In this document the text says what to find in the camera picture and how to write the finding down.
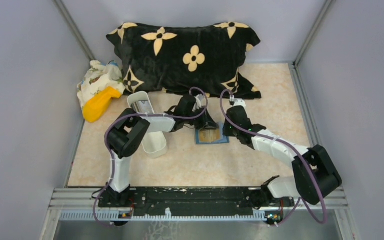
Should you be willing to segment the gold beige card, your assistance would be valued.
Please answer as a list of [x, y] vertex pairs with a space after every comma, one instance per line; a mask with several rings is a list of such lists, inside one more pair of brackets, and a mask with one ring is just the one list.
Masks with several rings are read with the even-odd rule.
[[198, 140], [200, 143], [213, 143], [222, 139], [219, 129], [203, 129], [198, 131]]

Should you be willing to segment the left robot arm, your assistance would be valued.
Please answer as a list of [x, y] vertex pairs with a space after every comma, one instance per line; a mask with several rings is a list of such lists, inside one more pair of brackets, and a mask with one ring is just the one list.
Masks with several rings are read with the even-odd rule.
[[146, 134], [174, 133], [186, 125], [198, 131], [219, 128], [208, 113], [207, 106], [192, 95], [183, 96], [177, 105], [159, 114], [137, 112], [133, 108], [125, 109], [104, 134], [104, 144], [110, 154], [110, 177], [107, 187], [116, 194], [130, 187], [132, 156]]

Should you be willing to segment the blue leather card holder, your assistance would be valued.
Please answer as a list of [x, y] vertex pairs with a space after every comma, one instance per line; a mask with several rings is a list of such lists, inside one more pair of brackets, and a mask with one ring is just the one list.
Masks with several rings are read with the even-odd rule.
[[217, 125], [217, 129], [195, 130], [195, 143], [197, 145], [228, 144], [230, 139], [223, 134], [224, 124], [219, 122]]

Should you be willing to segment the white oblong plastic tray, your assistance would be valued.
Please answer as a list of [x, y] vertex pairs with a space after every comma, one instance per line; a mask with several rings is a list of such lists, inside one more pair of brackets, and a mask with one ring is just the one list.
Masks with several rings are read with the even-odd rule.
[[[132, 103], [141, 100], [150, 101], [151, 103], [149, 95], [145, 91], [138, 91], [127, 97], [127, 103], [129, 106]], [[141, 143], [144, 152], [151, 159], [159, 158], [166, 154], [168, 151], [167, 140], [162, 131], [156, 131], [155, 123], [151, 123]]]

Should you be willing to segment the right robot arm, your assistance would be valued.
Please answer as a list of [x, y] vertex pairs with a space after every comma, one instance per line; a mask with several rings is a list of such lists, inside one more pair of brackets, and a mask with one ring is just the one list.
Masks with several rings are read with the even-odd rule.
[[301, 198], [316, 205], [342, 185], [342, 178], [323, 146], [307, 147], [285, 140], [265, 126], [253, 124], [240, 105], [229, 108], [223, 115], [224, 135], [235, 137], [241, 144], [266, 153], [292, 169], [292, 176], [274, 176], [262, 184], [266, 199]]

